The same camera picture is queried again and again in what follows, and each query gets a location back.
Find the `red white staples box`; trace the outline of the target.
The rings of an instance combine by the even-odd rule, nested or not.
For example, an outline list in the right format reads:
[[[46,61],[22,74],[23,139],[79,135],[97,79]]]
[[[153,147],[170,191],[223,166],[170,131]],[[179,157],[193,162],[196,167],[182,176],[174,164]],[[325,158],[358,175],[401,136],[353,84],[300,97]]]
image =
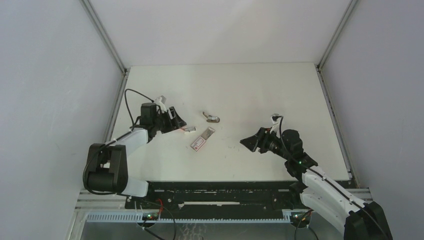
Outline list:
[[[216,132],[215,129],[208,127],[194,142],[190,145],[191,149],[195,152],[198,152],[201,149],[207,140]]]

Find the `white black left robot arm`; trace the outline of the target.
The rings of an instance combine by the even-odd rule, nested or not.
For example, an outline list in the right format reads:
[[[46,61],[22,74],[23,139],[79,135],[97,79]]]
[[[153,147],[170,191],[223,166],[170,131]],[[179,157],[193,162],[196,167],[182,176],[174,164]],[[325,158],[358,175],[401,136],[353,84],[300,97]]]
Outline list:
[[[95,195],[137,197],[143,208],[153,207],[156,194],[148,190],[146,180],[129,176],[127,160],[138,148],[151,142],[158,132],[166,134],[186,125],[173,106],[166,108],[153,102],[142,104],[140,115],[126,133],[89,147],[82,174],[84,188]]]

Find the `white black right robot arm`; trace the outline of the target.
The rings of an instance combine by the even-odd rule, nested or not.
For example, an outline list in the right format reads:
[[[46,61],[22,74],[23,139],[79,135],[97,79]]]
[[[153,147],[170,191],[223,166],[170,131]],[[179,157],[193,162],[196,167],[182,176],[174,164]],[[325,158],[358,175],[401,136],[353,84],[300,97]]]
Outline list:
[[[276,133],[261,127],[257,133],[241,139],[251,152],[272,152],[285,159],[287,172],[297,179],[289,187],[289,203],[315,211],[335,227],[345,240],[391,240],[389,224],[383,208],[365,202],[331,179],[303,148],[297,130]]]

